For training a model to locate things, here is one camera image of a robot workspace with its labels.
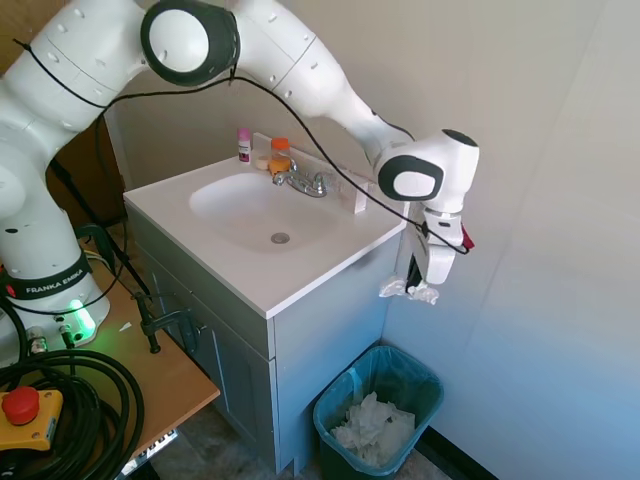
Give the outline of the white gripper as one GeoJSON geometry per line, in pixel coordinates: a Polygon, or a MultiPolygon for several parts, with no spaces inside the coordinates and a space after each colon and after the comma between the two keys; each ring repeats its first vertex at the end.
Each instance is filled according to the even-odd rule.
{"type": "Polygon", "coordinates": [[[463,229],[459,214],[411,208],[409,219],[416,223],[409,229],[412,256],[406,278],[406,293],[422,280],[429,285],[443,284],[457,253],[463,252],[463,229]]]}

